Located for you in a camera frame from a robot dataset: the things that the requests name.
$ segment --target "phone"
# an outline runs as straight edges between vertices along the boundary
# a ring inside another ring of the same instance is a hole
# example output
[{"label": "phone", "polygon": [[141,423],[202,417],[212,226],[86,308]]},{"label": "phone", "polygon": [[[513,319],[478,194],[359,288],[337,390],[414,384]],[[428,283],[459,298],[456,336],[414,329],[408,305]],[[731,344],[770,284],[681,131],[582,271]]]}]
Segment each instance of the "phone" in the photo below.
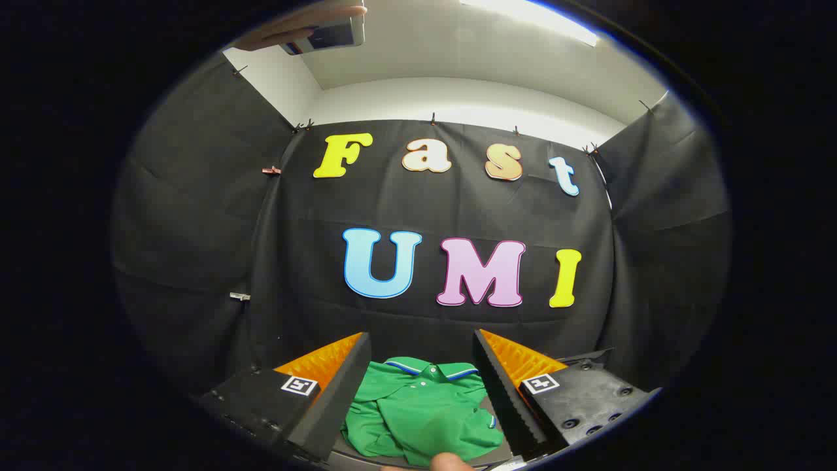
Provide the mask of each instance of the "phone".
[{"label": "phone", "polygon": [[[365,6],[363,0],[332,0],[328,4],[337,7]],[[311,36],[281,44],[281,47],[290,55],[298,55],[324,49],[359,46],[363,44],[363,17],[364,15],[358,15],[317,24]]]}]

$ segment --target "white wall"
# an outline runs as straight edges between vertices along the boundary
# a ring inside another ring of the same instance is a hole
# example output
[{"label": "white wall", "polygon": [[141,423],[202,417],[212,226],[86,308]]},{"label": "white wall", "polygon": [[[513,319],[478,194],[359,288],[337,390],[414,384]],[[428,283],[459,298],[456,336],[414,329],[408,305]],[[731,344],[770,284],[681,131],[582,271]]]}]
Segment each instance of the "white wall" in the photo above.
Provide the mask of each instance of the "white wall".
[{"label": "white wall", "polygon": [[241,75],[292,125],[308,122],[309,109],[322,94],[320,84],[300,55],[288,55],[279,46],[253,52],[226,49],[223,54]]},{"label": "white wall", "polygon": [[591,142],[601,144],[625,127],[598,111],[540,91],[443,77],[375,80],[332,88],[311,103],[306,122],[308,117],[315,124],[382,119],[429,121],[434,111],[436,121],[507,131],[517,126],[520,134],[573,148],[583,148]]}]

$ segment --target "shirt collar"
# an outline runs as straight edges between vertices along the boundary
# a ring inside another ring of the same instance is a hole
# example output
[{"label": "shirt collar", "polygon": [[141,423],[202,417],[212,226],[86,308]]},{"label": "shirt collar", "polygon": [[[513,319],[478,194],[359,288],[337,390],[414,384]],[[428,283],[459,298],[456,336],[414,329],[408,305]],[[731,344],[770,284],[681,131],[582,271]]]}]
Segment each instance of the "shirt collar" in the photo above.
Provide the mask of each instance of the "shirt collar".
[{"label": "shirt collar", "polygon": [[471,363],[446,363],[438,367],[448,380],[458,380],[463,376],[479,372]]},{"label": "shirt collar", "polygon": [[[390,366],[395,366],[399,370],[409,373],[410,375],[420,375],[425,368],[432,365],[428,361],[418,360],[408,356],[390,358],[384,363]],[[439,370],[448,380],[458,380],[463,376],[478,373],[477,369],[471,363],[445,363],[436,366],[439,367]]]},{"label": "shirt collar", "polygon": [[430,362],[428,361],[418,360],[408,356],[397,356],[384,361],[384,363],[390,366],[395,366],[399,370],[409,373],[410,375],[420,375],[421,372],[430,365]]}]

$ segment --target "orange foam pad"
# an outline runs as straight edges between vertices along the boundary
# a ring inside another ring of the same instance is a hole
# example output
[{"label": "orange foam pad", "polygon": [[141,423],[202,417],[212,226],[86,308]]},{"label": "orange foam pad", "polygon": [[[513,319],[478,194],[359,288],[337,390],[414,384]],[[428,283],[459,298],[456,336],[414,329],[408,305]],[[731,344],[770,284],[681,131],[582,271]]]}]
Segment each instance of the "orange foam pad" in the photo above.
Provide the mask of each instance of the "orange foam pad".
[{"label": "orange foam pad", "polygon": [[523,380],[533,376],[563,370],[567,366],[558,360],[538,353],[533,349],[512,342],[497,334],[480,329],[488,345],[494,350],[494,355],[503,365],[503,370],[511,379],[515,388],[520,387]]},{"label": "orange foam pad", "polygon": [[343,360],[346,359],[346,356],[352,351],[352,347],[360,339],[361,334],[359,332],[344,339],[337,340],[333,344],[328,344],[325,347],[310,352],[308,355],[303,355],[296,360],[285,363],[279,368],[275,368],[274,371],[306,378],[307,380],[314,380],[320,383],[320,394],[322,394],[341,365],[343,365]]}]

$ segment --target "finger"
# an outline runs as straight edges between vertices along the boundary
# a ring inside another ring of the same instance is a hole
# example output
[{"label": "finger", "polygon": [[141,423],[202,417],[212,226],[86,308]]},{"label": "finger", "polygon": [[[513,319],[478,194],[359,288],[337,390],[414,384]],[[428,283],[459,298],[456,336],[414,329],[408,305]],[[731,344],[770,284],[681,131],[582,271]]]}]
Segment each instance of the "finger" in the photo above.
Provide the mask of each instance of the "finger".
[{"label": "finger", "polygon": [[430,471],[474,471],[453,453],[439,453],[430,460]]},{"label": "finger", "polygon": [[313,29],[296,29],[294,31],[288,31],[287,33],[274,34],[273,36],[268,36],[267,38],[263,38],[258,41],[250,41],[246,44],[236,45],[235,47],[252,52],[259,49],[269,48],[270,46],[276,46],[277,44],[291,43],[299,39],[307,38],[313,33]]},{"label": "finger", "polygon": [[272,25],[270,30],[274,33],[281,33],[292,29],[311,26],[312,24],[328,23],[338,19],[356,17],[366,14],[366,12],[367,8],[360,6],[328,9],[320,8],[317,10],[299,13],[291,18],[279,21],[277,24]]}]

